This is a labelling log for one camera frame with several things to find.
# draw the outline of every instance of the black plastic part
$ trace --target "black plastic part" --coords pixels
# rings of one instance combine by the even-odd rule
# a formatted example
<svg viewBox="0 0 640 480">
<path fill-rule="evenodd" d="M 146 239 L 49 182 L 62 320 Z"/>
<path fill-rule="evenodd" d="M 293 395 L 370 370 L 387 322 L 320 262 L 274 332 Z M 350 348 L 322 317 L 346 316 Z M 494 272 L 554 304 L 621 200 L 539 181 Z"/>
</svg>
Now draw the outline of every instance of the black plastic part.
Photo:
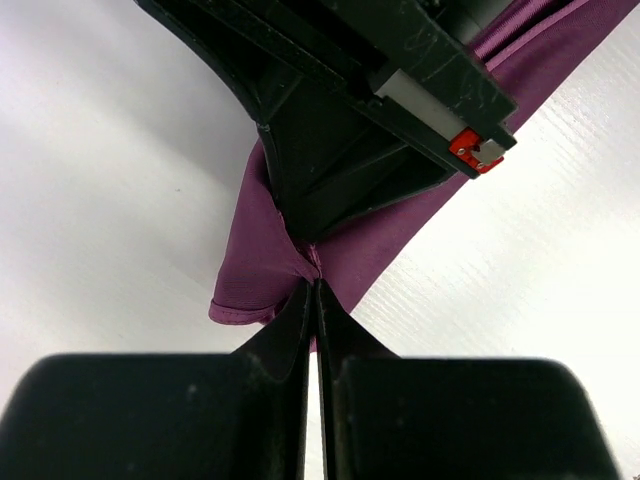
<svg viewBox="0 0 640 480">
<path fill-rule="evenodd" d="M 228 355 L 40 362 L 0 423 L 0 478 L 301 480 L 312 334 L 328 480 L 617 479 L 564 368 L 399 359 L 324 281 Z"/>
<path fill-rule="evenodd" d="M 398 15 L 400 2 L 138 0 L 256 121 L 276 205 L 309 242 L 456 171 L 477 176 L 446 139 L 373 94 L 368 79 L 384 67 L 403 68 L 486 138 L 515 143 L 503 126 L 513 102 L 416 0 Z"/>
<path fill-rule="evenodd" d="M 589 402 L 546 361 L 350 359 L 340 480 L 617 480 Z"/>
<path fill-rule="evenodd" d="M 64 355 L 0 424 L 2 480 L 302 479 L 311 288 L 229 355 Z"/>
</svg>

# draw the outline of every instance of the purple cloth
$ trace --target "purple cloth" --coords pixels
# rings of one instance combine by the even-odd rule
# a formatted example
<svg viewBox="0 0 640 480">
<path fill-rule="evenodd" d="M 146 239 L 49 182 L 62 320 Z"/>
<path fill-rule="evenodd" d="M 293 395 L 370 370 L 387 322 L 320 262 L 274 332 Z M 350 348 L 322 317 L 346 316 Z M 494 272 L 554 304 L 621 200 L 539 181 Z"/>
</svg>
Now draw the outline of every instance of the purple cloth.
<svg viewBox="0 0 640 480">
<path fill-rule="evenodd" d="M 513 131 L 640 0 L 573 0 L 558 9 L 560 3 L 515 0 L 472 45 L 519 105 L 508 122 Z M 354 221 L 316 245 L 294 245 L 271 198 L 258 143 L 240 189 L 210 317 L 225 324 L 268 321 L 300 278 L 311 282 L 320 275 L 351 311 L 465 182 L 466 177 L 457 174 L 437 188 Z"/>
</svg>

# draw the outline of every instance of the white table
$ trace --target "white table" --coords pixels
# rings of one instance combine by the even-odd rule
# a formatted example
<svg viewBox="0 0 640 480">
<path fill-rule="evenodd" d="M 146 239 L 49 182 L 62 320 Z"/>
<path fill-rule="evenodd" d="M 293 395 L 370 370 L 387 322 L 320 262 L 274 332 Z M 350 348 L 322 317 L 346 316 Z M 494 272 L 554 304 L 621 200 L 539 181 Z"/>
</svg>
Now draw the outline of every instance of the white table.
<svg viewBox="0 0 640 480">
<path fill-rule="evenodd" d="M 354 313 L 403 355 L 564 362 L 629 480 L 638 31 L 636 10 Z M 133 1 L 0 3 L 0 405 L 51 353 L 230 351 L 257 330 L 206 316 L 255 138 L 215 74 Z M 310 402 L 308 477 L 321 478 Z"/>
</svg>

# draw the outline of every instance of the wrinkled fabric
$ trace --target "wrinkled fabric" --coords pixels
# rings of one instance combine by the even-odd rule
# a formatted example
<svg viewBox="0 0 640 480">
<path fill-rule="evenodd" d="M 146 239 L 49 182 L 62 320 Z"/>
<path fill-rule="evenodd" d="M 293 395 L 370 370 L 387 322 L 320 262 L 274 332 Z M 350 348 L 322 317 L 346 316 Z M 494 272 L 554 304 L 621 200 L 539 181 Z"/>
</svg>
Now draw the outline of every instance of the wrinkled fabric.
<svg viewBox="0 0 640 480">
<path fill-rule="evenodd" d="M 518 103 L 516 131 L 640 0 L 515 0 L 471 48 Z M 240 189 L 210 317 L 268 321 L 300 278 L 323 276 L 351 311 L 418 230 L 464 185 L 443 185 L 357 219 L 313 246 L 294 245 L 269 191 L 258 143 Z"/>
</svg>

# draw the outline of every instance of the red component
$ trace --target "red component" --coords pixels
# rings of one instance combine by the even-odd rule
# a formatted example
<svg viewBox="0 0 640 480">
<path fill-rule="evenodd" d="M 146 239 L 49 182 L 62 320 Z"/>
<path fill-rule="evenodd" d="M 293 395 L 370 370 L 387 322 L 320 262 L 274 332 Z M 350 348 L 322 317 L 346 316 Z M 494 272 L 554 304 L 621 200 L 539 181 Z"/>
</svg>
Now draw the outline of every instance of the red component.
<svg viewBox="0 0 640 480">
<path fill-rule="evenodd" d="M 484 165 L 480 163 L 480 161 L 476 157 L 474 157 L 472 153 L 474 150 L 478 150 L 480 148 L 481 143 L 482 138 L 480 138 L 480 135 L 478 135 L 470 128 L 467 128 L 453 139 L 451 145 L 449 146 L 449 151 L 464 163 L 469 165 L 471 168 L 473 168 L 476 172 L 487 173 L 493 167 L 502 162 L 502 160 L 504 160 L 504 157 L 500 157 L 490 165 Z"/>
</svg>

